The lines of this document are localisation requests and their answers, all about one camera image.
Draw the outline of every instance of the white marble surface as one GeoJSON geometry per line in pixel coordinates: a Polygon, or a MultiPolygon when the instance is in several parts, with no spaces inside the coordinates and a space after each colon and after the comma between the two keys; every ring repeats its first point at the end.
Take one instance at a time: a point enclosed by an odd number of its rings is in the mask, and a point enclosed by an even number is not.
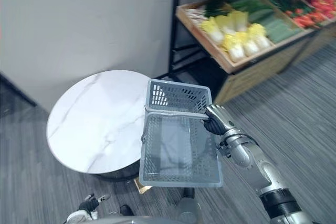
{"type": "Polygon", "coordinates": [[[124,168],[140,158],[149,78],[115,70],[72,86],[50,113],[47,139],[62,164],[98,174],[124,168]]]}

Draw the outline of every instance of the white wall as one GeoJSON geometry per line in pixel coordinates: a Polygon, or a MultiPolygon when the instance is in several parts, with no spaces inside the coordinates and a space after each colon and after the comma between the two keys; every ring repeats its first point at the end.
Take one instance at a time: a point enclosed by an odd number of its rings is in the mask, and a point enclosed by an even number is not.
{"type": "Polygon", "coordinates": [[[93,73],[167,70],[171,0],[1,0],[0,11],[0,71],[47,111],[93,73]]]}

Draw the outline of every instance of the red pepper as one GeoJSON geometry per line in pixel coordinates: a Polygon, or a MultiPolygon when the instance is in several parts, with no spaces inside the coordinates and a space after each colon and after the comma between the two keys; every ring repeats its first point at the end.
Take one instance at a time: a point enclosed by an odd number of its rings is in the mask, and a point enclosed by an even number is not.
{"type": "Polygon", "coordinates": [[[295,10],[295,13],[296,13],[297,15],[301,15],[301,14],[303,13],[303,9],[301,9],[301,8],[297,8],[297,9],[295,10]]]}
{"type": "Polygon", "coordinates": [[[292,11],[290,11],[290,10],[287,10],[287,11],[285,11],[285,13],[286,13],[288,16],[290,16],[290,15],[292,15],[292,14],[293,14],[293,12],[292,12],[292,11]]]}

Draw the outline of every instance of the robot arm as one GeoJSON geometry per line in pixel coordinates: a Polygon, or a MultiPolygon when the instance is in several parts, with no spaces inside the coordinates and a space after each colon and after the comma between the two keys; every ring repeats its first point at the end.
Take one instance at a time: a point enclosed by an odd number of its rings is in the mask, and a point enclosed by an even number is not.
{"type": "Polygon", "coordinates": [[[205,128],[222,140],[217,146],[230,158],[245,180],[261,199],[271,224],[312,224],[290,193],[283,177],[263,153],[257,142],[238,129],[228,112],[219,105],[210,105],[205,112],[209,120],[205,128]]]}

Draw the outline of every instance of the gray plastic basket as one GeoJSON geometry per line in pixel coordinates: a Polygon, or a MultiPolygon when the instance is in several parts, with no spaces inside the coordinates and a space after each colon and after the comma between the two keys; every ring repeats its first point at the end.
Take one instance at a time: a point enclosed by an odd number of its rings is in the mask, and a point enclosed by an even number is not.
{"type": "Polygon", "coordinates": [[[139,181],[146,186],[221,187],[215,136],[201,119],[212,103],[208,87],[150,80],[139,181]]]}

